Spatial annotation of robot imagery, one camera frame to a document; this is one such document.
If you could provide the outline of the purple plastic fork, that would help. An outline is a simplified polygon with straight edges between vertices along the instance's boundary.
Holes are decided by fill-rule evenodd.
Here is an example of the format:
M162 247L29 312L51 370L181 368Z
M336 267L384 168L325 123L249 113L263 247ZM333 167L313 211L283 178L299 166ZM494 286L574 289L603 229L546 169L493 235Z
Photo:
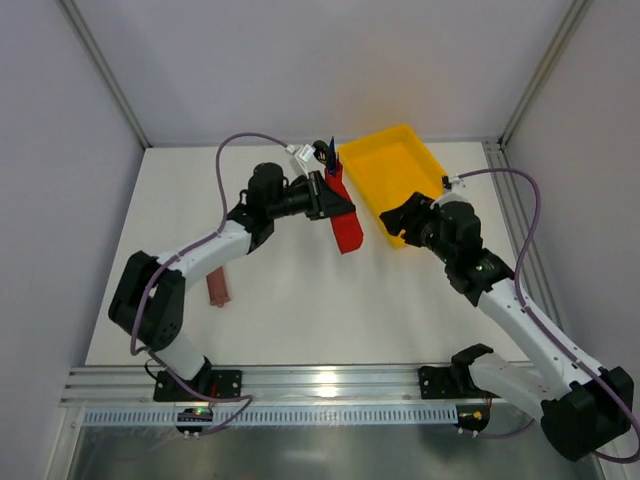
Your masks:
M339 157L336 152L334 137L331 137L327 151L327 169L331 175L336 175L339 170Z

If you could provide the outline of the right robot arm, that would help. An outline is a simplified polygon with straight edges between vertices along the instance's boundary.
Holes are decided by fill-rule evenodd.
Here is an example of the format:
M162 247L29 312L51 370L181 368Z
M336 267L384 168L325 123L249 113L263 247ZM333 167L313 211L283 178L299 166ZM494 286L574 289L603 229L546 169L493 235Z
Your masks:
M380 220L390 235L442 260L451 286L495 321L536 369L513 367L481 346L464 367L473 387L524 411L570 461L639 427L632 414L632 377L582 351L519 290L511 268L484 247L481 221L470 203L414 193Z

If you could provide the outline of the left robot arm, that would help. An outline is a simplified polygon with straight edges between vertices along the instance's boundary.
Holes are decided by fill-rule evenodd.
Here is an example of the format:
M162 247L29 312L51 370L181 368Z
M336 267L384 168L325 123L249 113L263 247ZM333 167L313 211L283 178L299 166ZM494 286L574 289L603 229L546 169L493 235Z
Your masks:
M354 213L338 169L312 171L288 181L275 163L255 167L239 202L220 227L175 253L129 257L108 309L109 319L142 343L184 381L208 362L182 331L185 296L197 282L227 263L260 248L276 220L305 215L324 220Z

